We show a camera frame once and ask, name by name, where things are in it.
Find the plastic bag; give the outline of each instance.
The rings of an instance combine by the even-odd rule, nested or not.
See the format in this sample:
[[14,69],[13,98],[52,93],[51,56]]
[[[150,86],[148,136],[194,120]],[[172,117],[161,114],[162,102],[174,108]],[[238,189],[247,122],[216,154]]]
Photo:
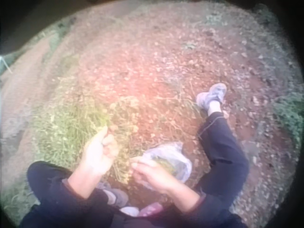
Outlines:
[[[182,142],[161,144],[155,148],[146,150],[143,153],[143,157],[152,160],[161,158],[168,161],[175,169],[175,178],[184,183],[192,172],[192,162],[181,153],[182,145]],[[148,189],[154,190],[146,182],[143,185]]]

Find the shoe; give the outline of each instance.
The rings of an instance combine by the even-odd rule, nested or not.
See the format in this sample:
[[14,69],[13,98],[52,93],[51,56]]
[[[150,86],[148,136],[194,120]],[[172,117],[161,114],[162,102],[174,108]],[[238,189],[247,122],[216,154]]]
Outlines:
[[129,201],[129,197],[127,193],[120,189],[112,189],[111,185],[108,182],[99,182],[98,185],[96,186],[97,189],[101,190],[106,190],[111,192],[112,194],[115,195],[115,203],[111,204],[112,206],[118,207],[118,208],[123,208],[127,205]]
[[196,104],[198,107],[208,111],[211,101],[223,103],[226,92],[227,86],[224,83],[214,84],[209,89],[209,92],[200,93],[196,96]]

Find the dirt ground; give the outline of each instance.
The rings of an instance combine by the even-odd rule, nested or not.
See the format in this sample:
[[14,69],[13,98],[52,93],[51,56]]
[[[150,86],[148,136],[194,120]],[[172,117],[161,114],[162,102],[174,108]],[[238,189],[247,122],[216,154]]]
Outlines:
[[[199,92],[222,82],[228,86],[223,109],[250,161],[248,180],[231,210],[249,227],[263,226],[288,191],[298,157],[275,122],[272,103],[303,86],[294,52],[271,12],[262,5],[245,11],[208,1],[125,0],[74,16],[70,33],[46,64],[41,58],[48,51],[48,38],[14,64],[14,75],[1,76],[10,78],[1,90],[6,145],[1,151],[1,187],[9,188],[33,160],[35,150],[27,147],[31,111],[38,102],[48,102],[63,71],[73,72],[77,83],[103,103],[135,97],[138,120],[130,144],[182,141],[193,163],[187,181],[193,187],[209,170],[196,137],[206,117],[193,101]],[[62,69],[66,56],[77,62]],[[39,83],[31,84],[31,78]],[[17,166],[15,161],[24,156],[29,159]],[[165,196],[151,197],[133,182],[109,181],[128,192],[135,206],[156,200],[168,204]]]

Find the foot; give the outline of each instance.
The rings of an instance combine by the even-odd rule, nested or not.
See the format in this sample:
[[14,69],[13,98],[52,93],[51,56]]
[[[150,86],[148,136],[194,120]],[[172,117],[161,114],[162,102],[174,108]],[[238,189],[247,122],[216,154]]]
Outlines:
[[211,101],[218,101],[223,103],[224,96],[226,94],[227,87],[224,83],[217,83],[211,86],[209,92],[200,93],[196,96],[196,104],[206,111],[209,110],[209,104]]
[[128,201],[129,201],[129,197],[127,195],[127,193],[125,193],[124,191],[120,190],[120,189],[112,189],[111,185],[108,182],[99,182],[97,187],[97,189],[101,189],[101,190],[106,190],[109,191],[111,194],[107,194],[108,197],[113,197],[113,201],[114,203],[112,203],[112,206],[118,207],[118,208],[123,208],[127,205]]

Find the white sock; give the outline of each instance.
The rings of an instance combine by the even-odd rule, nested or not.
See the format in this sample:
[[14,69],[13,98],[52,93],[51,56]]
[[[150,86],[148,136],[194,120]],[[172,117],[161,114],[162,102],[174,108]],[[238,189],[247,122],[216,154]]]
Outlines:
[[220,102],[218,101],[211,101],[209,104],[208,116],[210,116],[214,112],[222,112],[220,108]]
[[108,191],[108,190],[104,190],[104,189],[103,189],[103,191],[104,191],[104,193],[105,193],[105,194],[108,196],[108,198],[109,198],[108,204],[109,204],[109,205],[115,204],[116,196],[115,196],[112,192],[110,192],[110,191]]

